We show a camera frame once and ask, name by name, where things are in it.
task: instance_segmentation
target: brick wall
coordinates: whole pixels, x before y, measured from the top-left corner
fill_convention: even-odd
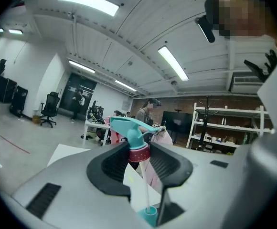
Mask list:
[[[155,122],[161,123],[162,116],[164,111],[172,111],[175,112],[175,109],[181,109],[182,113],[189,113],[193,114],[194,103],[197,103],[197,106],[203,106],[202,104],[198,103],[206,102],[206,97],[180,97],[180,98],[162,98],[158,99],[162,102],[162,107],[153,110],[151,113],[152,118]],[[141,108],[147,99],[135,99],[133,101],[133,105],[131,108],[131,115],[136,115],[139,108]],[[213,108],[224,108],[228,106],[228,108],[233,109],[247,109],[247,110],[255,110],[257,107],[262,105],[262,102],[259,98],[254,97],[240,97],[240,96],[210,96],[209,97],[209,104]],[[216,116],[210,118],[210,123],[221,124],[222,117]],[[238,125],[238,126],[245,126],[250,124],[250,119],[247,118],[237,118],[237,117],[228,117],[227,118],[227,125]],[[271,128],[271,123],[268,120],[265,120],[265,126]],[[197,133],[201,132],[201,128],[197,128]],[[207,132],[216,137],[225,138],[226,136],[233,136],[238,140],[239,143],[242,142],[244,137],[244,133],[239,133],[230,130],[221,130],[221,129],[213,129],[208,128]],[[178,144],[179,146],[186,146],[188,134],[180,134],[178,135]]]

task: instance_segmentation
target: tv screen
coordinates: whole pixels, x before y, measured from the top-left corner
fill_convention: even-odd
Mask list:
[[[187,113],[164,111],[162,125],[164,124],[167,130],[188,134],[191,130],[192,115]]]

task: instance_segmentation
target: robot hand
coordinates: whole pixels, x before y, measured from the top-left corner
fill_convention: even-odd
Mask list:
[[[249,69],[255,74],[255,76],[257,76],[259,78],[259,80],[261,82],[264,83],[266,81],[268,76],[265,75],[263,70],[261,68],[259,68],[256,64],[254,64],[248,60],[245,60],[244,64],[249,67]]]
[[[265,66],[267,67],[268,73],[270,75],[275,69],[275,67],[277,66],[277,55],[272,49],[269,52],[270,52],[270,55],[265,53],[265,56],[268,59],[270,65],[268,63],[265,63]]]

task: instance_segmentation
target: fluorescent light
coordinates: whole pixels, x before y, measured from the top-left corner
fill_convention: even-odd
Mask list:
[[[62,1],[75,2],[82,5],[86,5],[94,9],[100,10],[104,13],[107,13],[111,16],[114,16],[116,11],[119,8],[119,6],[111,2],[108,2],[106,0],[62,0]]]
[[[129,87],[129,86],[127,86],[126,84],[123,84],[122,82],[120,82],[120,81],[118,81],[118,80],[115,80],[115,82],[118,83],[118,84],[121,84],[122,86],[124,86],[124,87],[126,87],[126,88],[129,88],[130,90],[132,90],[132,91],[134,91],[134,92],[137,91],[137,90],[133,89],[132,87]]]
[[[19,35],[22,35],[23,32],[21,30],[14,30],[14,29],[9,29],[8,30],[10,33],[13,33],[13,34],[19,34]]]
[[[162,47],[158,50],[162,57],[170,64],[174,71],[178,74],[182,81],[188,81],[188,77],[182,67],[179,65],[178,61],[171,54],[167,47]]]
[[[68,62],[70,64],[74,65],[74,66],[77,66],[77,67],[81,68],[81,69],[84,69],[84,70],[89,71],[91,73],[95,73],[95,70],[91,70],[90,68],[87,68],[87,67],[85,67],[85,66],[83,66],[81,64],[78,64],[78,63],[74,62],[74,61],[69,60]]]

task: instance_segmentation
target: metal shelving unit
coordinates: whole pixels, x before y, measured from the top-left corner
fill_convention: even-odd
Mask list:
[[[187,141],[186,147],[191,147],[192,142],[191,140],[197,139],[200,140],[199,136],[195,136],[195,128],[197,125],[203,125],[203,122],[197,121],[198,119],[198,113],[196,112],[198,110],[201,114],[205,113],[204,107],[197,107],[197,103],[194,104],[194,111],[192,115],[192,125],[191,130],[189,134],[189,138]],[[207,128],[218,128],[218,129],[225,129],[225,130],[233,130],[233,131],[241,131],[241,132],[256,132],[259,136],[262,136],[264,133],[270,133],[271,130],[264,129],[264,123],[265,119],[269,118],[268,112],[264,111],[264,106],[260,106],[260,110],[242,110],[242,109],[225,109],[225,108],[209,108],[208,114],[212,115],[214,113],[217,113],[219,116],[231,116],[231,117],[245,117],[245,118],[252,118],[253,120],[259,119],[260,120],[260,128],[246,128],[246,127],[240,127],[240,126],[231,126],[231,125],[218,125],[218,124],[212,124],[207,123]],[[239,147],[239,145],[231,144],[231,143],[224,143],[224,142],[218,142],[218,141],[210,141],[209,139],[204,139],[204,142],[206,144],[217,144],[222,146],[230,146],[230,147]]]

